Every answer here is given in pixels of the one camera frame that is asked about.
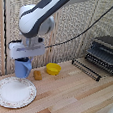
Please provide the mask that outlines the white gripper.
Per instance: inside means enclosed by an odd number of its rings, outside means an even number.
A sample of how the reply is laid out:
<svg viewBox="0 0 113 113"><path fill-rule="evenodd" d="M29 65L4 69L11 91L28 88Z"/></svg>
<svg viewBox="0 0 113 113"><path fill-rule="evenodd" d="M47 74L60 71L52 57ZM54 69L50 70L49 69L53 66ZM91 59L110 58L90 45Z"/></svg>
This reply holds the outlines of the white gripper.
<svg viewBox="0 0 113 113"><path fill-rule="evenodd" d="M33 45L25 46L22 42L13 43L9 45L10 54L12 59L40 56L45 53L45 44L43 38L38 38Z"/></svg>

